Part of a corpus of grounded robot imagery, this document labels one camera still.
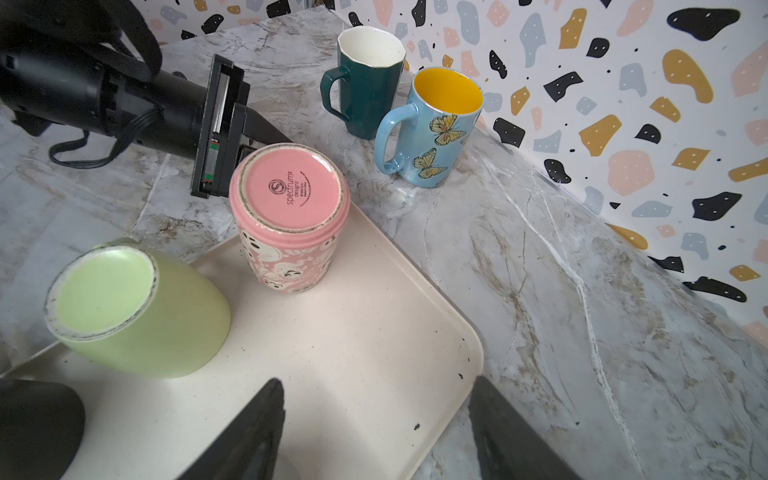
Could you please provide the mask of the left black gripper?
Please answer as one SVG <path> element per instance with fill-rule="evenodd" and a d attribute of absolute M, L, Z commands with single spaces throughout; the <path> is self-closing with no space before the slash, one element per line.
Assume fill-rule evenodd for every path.
<path fill-rule="evenodd" d="M 250 84 L 244 70 L 221 55 L 213 57 L 201 131 L 191 180 L 191 194 L 226 197 L 240 162 L 262 145 L 290 139 L 247 105 Z"/>

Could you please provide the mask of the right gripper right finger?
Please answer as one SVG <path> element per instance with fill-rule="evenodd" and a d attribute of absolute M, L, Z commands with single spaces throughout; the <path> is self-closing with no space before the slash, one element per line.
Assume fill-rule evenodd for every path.
<path fill-rule="evenodd" d="M 483 480 L 579 478 L 484 376 L 474 381 L 469 417 Z"/>

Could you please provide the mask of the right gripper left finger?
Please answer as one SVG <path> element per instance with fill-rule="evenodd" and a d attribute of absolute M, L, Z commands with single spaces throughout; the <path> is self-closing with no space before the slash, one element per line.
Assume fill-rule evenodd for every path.
<path fill-rule="evenodd" d="M 272 378 L 180 477 L 272 479 L 285 417 L 284 388 Z"/>

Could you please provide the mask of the dark green mug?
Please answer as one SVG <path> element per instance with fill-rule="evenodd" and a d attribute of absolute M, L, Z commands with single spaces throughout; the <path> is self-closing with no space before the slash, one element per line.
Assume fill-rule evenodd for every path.
<path fill-rule="evenodd" d="M 372 140 L 391 110 L 406 49 L 389 32 L 356 26 L 338 36 L 337 52 L 338 66 L 321 80 L 323 106 L 351 135 Z"/>

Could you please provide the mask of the light blue butterfly mug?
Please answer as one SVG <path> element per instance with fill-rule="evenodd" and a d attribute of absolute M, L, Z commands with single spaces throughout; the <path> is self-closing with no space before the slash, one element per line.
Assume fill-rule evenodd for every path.
<path fill-rule="evenodd" d="M 483 103 L 481 88 L 464 74 L 444 67 L 419 71 L 407 102 L 388 112 L 378 127 L 377 168 L 417 187 L 441 186 L 462 153 Z"/>

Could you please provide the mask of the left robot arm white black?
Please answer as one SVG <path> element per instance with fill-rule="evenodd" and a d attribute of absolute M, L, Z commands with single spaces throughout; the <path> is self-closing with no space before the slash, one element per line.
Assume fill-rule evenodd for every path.
<path fill-rule="evenodd" d="M 162 53 L 129 1 L 5 1 L 1 100 L 32 136 L 53 124 L 111 137 L 105 158 L 72 160 L 85 139 L 56 144 L 50 160 L 90 170 L 131 145 L 190 159 L 191 193 L 226 196 L 239 163 L 285 136 L 248 104 L 241 68 L 221 55 L 198 85 L 162 68 Z"/>

